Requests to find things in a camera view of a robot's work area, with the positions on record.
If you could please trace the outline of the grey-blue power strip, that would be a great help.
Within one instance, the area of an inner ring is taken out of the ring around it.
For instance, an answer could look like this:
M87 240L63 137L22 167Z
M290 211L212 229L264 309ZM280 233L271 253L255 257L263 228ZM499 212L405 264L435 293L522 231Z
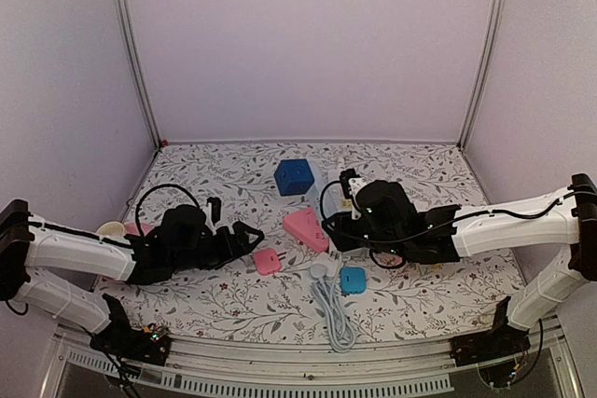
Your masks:
M314 159L308 159L307 161L312 170L314 183L306 193L306 200L315 210L317 219L322 221L324 219L323 214L326 217L329 217L334 213L349 212L351 206L345 205L345 199L340 185L330 186L323 198L321 197L323 189L330 183L327 180L327 171L329 169L324 168Z

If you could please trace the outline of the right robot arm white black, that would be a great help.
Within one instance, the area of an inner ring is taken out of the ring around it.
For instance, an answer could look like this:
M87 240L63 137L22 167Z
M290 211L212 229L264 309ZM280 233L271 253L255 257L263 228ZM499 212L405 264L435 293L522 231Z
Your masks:
M325 215L322 228L343 251L367 248L406 263L455 263L478 254L560 244L558 255L524 288L497 308L495 327L482 338L489 356L515 346L584 284L596 279L596 185L575 174L568 186L530 199L482 207L458 204L417 211L398 182L368 182L353 170L338 180L353 208Z

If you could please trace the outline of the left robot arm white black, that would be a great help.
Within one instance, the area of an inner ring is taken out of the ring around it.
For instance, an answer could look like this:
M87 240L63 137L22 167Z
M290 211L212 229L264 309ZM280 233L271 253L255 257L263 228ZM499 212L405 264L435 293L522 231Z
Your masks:
M179 205L146 235L102 236L59 226L12 200L1 212L1 298L39 307L56 318L100 332L119 355L138 348L136 331L113 318L115 305L51 273L86 272L132 285L169 280L188 269L212 270L252 253L264 233L241 221L213 227L218 199L207 210Z

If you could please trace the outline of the dark blue cube socket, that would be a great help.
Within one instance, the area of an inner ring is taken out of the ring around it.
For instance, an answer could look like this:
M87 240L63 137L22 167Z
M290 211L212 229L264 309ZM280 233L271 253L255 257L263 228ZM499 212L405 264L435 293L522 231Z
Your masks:
M282 197L303 195L314 183L311 167L305 158L284 159L279 162L274 181Z

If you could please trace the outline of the white cube socket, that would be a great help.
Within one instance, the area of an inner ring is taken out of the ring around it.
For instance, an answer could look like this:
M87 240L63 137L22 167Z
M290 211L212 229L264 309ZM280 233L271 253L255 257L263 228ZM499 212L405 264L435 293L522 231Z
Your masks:
M341 269L341 254L337 251L320 253L316 256L314 263L323 266L326 269L326 275L328 277L333 277Z

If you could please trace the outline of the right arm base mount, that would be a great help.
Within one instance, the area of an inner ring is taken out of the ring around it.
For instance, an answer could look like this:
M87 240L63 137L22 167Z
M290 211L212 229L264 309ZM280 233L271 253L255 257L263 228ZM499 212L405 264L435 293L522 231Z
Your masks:
M515 328L508 319L509 301L507 296L497 304L489 330L450 339L450 356L457 366L483 363L531 348L529 330Z

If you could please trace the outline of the white power strip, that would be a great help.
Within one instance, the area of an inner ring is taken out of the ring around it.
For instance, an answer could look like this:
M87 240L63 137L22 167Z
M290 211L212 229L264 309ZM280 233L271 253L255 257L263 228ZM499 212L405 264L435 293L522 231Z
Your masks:
M342 184L347 185L351 177L352 171L347 167L343 158L339 158L334 162L332 168L327 171L327 180L329 182L340 181Z

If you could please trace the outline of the pink triangular socket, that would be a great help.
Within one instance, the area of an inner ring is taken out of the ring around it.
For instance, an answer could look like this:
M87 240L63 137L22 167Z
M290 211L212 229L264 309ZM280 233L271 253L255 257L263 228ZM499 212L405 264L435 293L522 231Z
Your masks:
M288 214L283 220L283 229L318 254L325 253L329 248L329 239L313 207Z

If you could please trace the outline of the pink cube socket plug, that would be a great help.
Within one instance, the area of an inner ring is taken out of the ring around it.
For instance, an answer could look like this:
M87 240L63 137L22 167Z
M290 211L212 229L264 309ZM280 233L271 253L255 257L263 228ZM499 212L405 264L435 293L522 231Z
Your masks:
M396 254L372 252L370 256L373 262L382 269L395 270L406 265L406 261Z

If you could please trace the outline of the small pink adapter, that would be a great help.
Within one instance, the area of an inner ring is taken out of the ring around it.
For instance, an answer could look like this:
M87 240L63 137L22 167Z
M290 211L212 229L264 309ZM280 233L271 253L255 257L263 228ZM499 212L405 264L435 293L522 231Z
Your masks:
M270 276L282 269L285 253L278 254L272 248L266 248L253 253L253 260L257 273L261 276Z

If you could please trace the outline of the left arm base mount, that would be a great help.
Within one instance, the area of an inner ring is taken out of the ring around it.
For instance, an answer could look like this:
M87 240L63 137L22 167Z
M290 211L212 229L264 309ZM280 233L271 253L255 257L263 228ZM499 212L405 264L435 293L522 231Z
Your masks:
M134 329L116 298L108 294L102 298L108 306L109 324L99 334L90 336L90 347L117 358L164 366L172 345L169 328L150 323Z

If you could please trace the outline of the cyan square adapter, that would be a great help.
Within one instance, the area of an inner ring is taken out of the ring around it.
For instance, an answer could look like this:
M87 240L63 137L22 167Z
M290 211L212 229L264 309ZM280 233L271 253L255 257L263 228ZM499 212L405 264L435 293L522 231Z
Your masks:
M367 289L366 271L360 267L344 267L340 270L340 289L345 295L361 295Z

